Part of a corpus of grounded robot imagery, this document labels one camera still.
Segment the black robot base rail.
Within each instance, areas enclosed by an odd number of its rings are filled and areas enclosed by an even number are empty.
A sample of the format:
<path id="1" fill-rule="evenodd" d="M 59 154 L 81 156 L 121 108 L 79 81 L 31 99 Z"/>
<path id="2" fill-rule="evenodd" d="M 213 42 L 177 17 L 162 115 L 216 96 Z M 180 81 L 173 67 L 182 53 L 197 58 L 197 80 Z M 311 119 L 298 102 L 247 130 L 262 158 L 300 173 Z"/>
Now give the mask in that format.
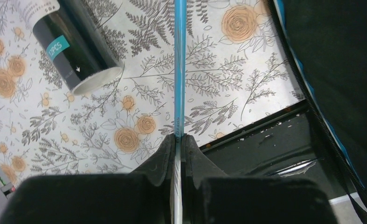
<path id="1" fill-rule="evenodd" d="M 201 151 L 230 176 L 305 178 L 316 182 L 329 199 L 347 193 L 335 177 L 305 101 L 203 145 Z"/>

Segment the black shuttlecock tube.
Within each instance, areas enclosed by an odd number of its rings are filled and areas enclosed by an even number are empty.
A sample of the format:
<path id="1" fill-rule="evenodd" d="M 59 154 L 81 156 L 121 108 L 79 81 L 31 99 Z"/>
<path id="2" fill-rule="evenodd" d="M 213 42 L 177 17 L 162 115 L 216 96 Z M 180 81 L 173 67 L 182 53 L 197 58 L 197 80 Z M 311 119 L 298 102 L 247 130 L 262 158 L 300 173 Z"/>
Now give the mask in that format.
<path id="1" fill-rule="evenodd" d="M 78 0 L 14 0 L 46 56 L 73 95 L 90 93 L 122 75 L 123 64 Z"/>

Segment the blue badminton racket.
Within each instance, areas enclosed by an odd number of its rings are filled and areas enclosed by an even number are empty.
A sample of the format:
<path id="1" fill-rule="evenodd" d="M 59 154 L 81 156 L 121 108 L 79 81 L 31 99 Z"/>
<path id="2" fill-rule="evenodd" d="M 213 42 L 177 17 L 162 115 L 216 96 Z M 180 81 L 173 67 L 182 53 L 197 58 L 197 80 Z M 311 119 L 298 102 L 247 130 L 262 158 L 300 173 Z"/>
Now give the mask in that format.
<path id="1" fill-rule="evenodd" d="M 174 138 L 172 223 L 183 223 L 181 151 L 184 136 L 187 2 L 174 2 Z"/>

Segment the blue racket cover bag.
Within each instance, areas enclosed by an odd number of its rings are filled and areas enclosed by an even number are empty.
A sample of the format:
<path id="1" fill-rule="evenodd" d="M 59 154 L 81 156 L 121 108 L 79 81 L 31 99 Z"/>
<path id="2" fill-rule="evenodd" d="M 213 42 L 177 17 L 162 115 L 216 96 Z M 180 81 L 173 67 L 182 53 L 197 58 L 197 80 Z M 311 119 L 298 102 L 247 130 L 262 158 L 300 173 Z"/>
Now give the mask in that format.
<path id="1" fill-rule="evenodd" d="M 367 0 L 270 0 L 278 36 L 342 187 L 367 224 Z"/>

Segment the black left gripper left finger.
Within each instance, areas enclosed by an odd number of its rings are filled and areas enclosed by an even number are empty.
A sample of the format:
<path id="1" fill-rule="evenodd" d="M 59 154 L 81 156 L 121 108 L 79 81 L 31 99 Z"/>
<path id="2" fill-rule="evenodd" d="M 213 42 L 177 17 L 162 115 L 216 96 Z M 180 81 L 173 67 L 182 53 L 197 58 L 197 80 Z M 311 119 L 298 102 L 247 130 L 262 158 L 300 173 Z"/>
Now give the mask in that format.
<path id="1" fill-rule="evenodd" d="M 174 136 L 127 174 L 40 175 L 8 200 L 0 224 L 171 224 Z"/>

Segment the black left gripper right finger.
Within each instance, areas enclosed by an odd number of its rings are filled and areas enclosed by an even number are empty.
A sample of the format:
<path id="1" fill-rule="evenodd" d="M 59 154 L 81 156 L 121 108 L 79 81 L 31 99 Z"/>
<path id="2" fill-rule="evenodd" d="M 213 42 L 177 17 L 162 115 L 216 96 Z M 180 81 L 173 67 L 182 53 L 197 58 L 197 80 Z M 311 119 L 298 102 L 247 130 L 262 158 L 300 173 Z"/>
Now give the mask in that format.
<path id="1" fill-rule="evenodd" d="M 229 176 L 199 149 L 182 141 L 183 223 L 335 224 L 319 186 L 307 179 Z"/>

